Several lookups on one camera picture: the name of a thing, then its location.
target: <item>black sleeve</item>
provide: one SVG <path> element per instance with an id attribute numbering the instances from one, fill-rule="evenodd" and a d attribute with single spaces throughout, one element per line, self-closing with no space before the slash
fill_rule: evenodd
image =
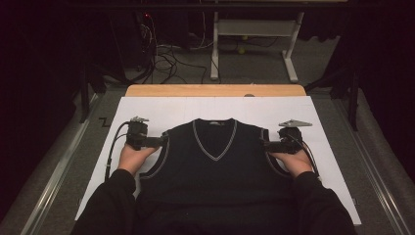
<path id="1" fill-rule="evenodd" d="M 300 234 L 357 234 L 346 208 L 336 193 L 324 188 L 313 172 L 304 172 L 294 181 L 300 212 Z"/>
<path id="2" fill-rule="evenodd" d="M 131 234 L 134 221 L 135 180 L 117 169 L 92 194 L 71 234 Z"/>

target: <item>v-neck collar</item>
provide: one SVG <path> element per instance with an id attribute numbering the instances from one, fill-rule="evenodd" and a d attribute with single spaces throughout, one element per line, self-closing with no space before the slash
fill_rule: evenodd
<path id="1" fill-rule="evenodd" d="M 228 141 L 228 144 L 226 145 L 226 147 L 225 147 L 225 149 L 222 151 L 222 153 L 220 154 L 220 155 L 218 155 L 218 156 L 213 156 L 212 154 L 210 154 L 207 150 L 206 150 L 206 148 L 204 147 L 204 145 L 202 144 L 202 141 L 201 141 L 201 138 L 199 137 L 199 135 L 198 135 L 198 130 L 197 130 L 197 126 L 196 126 L 196 122 L 197 121 L 209 121 L 209 120 L 202 120 L 202 119 L 200 119 L 200 118 L 198 118 L 198 119 L 195 119 L 195 120 L 193 120 L 193 132 L 195 133 L 195 138 L 196 138 L 196 140 L 197 140 L 197 142 L 198 142 L 198 144 L 199 144 L 199 146 L 201 147 L 201 149 L 202 149 L 202 151 L 209 157 L 209 158 L 211 158 L 212 160 L 214 160 L 214 161 L 219 161 L 225 154 L 226 154 L 226 152 L 228 152 L 228 150 L 229 150 L 229 147 L 231 146 L 231 144 L 232 144 L 232 142 L 233 142 L 233 140 L 234 140 L 234 137 L 235 137 L 235 133 L 236 133 L 236 128 L 237 128 L 237 121 L 235 120 L 235 119 L 232 119 L 232 118 L 230 118 L 230 119 L 228 119 L 228 120 L 225 120 L 225 121 L 229 121 L 230 123 L 233 123 L 234 124 L 234 127 L 233 127 L 233 130 L 232 130 L 232 135 L 231 135 L 231 137 L 230 137 L 230 139 L 229 139 L 229 141 Z"/>

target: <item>desk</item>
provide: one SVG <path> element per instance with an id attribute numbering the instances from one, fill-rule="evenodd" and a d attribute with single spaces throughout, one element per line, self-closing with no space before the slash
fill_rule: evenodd
<path id="1" fill-rule="evenodd" d="M 222 2 L 240 2 L 241 0 L 226 0 Z M 347 0 L 243 0 L 243 2 L 346 2 Z M 257 21 L 257 20 L 221 20 L 217 12 L 214 13 L 213 23 L 213 49 L 210 63 L 210 79 L 219 78 L 219 52 L 217 49 L 219 35 L 246 35 L 246 36 L 279 36 L 290 37 L 287 50 L 281 52 L 288 76 L 292 83 L 299 82 L 294 69 L 291 55 L 300 32 L 304 12 L 299 12 L 297 18 L 291 21 Z"/>
<path id="2" fill-rule="evenodd" d="M 255 97 L 244 97 L 247 92 Z M 278 126 L 279 123 L 291 118 L 311 122 L 312 126 L 301 127 L 300 130 L 304 141 L 313 152 L 323 184 L 338 194 L 350 213 L 353 223 L 361 224 L 311 98 L 305 96 L 299 85 L 130 86 L 126 96 L 122 97 L 119 102 L 113 124 L 76 218 L 83 211 L 86 202 L 98 185 L 104 181 L 105 165 L 116 130 L 123 122 L 135 116 L 150 120 L 148 136 L 161 136 L 164 131 L 195 118 L 234 118 L 243 123 L 267 128 L 270 140 L 277 140 L 277 131 L 281 129 Z M 117 156 L 124 142 L 125 138 L 120 138 L 115 143 L 112 171 L 116 169 Z M 140 172 L 148 171 L 156 162 L 159 154 L 160 150 L 148 157 Z"/>

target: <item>vest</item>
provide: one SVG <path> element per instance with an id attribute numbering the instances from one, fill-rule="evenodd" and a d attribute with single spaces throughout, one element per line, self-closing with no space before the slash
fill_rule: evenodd
<path id="1" fill-rule="evenodd" d="M 268 130 L 235 119 L 169 129 L 140 173 L 138 234 L 297 234 L 292 177 L 268 156 Z"/>

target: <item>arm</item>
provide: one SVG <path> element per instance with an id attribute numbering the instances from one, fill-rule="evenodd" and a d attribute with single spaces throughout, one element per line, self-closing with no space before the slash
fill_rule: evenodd
<path id="1" fill-rule="evenodd" d="M 295 179 L 293 191 L 299 205 L 300 234 L 356 234 L 342 202 L 333 190 L 324 188 L 303 150 L 294 155 L 270 155 L 281 160 Z"/>
<path id="2" fill-rule="evenodd" d="M 156 149 L 135 151 L 125 145 L 112 176 L 89 199 L 71 234 L 131 234 L 134 222 L 134 176 Z"/>

